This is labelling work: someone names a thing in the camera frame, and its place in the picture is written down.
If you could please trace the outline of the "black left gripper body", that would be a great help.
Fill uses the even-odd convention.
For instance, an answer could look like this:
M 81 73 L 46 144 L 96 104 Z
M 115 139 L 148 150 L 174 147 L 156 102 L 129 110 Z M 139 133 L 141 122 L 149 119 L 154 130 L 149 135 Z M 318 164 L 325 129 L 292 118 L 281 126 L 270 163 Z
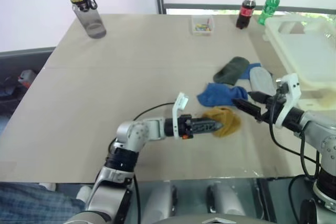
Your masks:
M 178 135 L 182 139 L 192 139 L 194 137 L 192 130 L 192 116 L 183 114 L 178 118 Z

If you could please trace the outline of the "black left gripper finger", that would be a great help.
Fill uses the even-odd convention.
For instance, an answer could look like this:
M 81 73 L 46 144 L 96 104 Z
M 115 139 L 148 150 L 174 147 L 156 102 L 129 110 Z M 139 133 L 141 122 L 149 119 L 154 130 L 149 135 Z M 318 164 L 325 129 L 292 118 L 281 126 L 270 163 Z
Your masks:
M 215 125 L 215 126 L 222 126 L 221 122 L 218 122 L 216 120 L 210 119 L 210 118 L 193 118 L 192 119 L 193 125 Z
M 193 133 L 213 133 L 220 130 L 223 124 L 202 124 L 192 126 Z

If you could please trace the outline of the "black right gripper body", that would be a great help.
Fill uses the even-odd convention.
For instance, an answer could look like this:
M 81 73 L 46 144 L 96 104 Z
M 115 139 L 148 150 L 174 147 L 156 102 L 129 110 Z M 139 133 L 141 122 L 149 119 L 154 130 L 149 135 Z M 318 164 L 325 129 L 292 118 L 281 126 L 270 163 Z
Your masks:
M 261 115 L 261 119 L 256 119 L 258 122 L 266 122 L 268 124 L 274 124 L 275 116 L 278 109 L 282 109 L 284 104 L 284 96 L 276 93 L 274 96 L 270 96 L 265 104 L 267 111 Z

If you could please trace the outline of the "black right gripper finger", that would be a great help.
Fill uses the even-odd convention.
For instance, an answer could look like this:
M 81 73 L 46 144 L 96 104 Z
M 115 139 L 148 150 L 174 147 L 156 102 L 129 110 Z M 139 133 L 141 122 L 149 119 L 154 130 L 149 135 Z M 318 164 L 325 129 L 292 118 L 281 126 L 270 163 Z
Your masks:
M 248 92 L 248 95 L 255 101 L 255 102 L 258 102 L 258 103 L 266 103 L 268 98 L 269 98 L 269 95 L 268 94 L 265 94 L 265 93 L 262 93 L 260 91 L 251 91 L 251 92 Z
M 232 103 L 237 109 L 253 116 L 255 119 L 261 119 L 261 108 L 260 107 L 244 99 L 232 99 Z

